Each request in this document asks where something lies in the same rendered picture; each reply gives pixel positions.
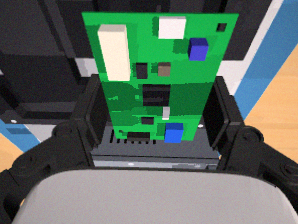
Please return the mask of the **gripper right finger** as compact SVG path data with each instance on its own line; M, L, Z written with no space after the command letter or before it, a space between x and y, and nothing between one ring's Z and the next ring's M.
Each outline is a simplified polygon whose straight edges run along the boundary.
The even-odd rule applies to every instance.
M221 155L216 170L248 173L273 183L298 215L298 163L266 144L257 128L245 125L223 76L215 78L203 118L209 145Z

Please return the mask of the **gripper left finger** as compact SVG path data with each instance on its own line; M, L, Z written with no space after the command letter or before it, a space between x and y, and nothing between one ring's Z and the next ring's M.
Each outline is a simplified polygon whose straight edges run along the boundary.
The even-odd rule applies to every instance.
M108 113L99 74L91 74L69 121L56 125L50 138L0 172L0 224L12 223L22 201L44 176L66 168L95 166L90 152L102 142Z

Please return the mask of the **green circuit board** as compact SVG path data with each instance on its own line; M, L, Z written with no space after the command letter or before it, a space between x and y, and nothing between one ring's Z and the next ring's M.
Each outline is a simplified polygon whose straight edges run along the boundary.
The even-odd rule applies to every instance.
M116 139L193 141L239 13L82 16Z

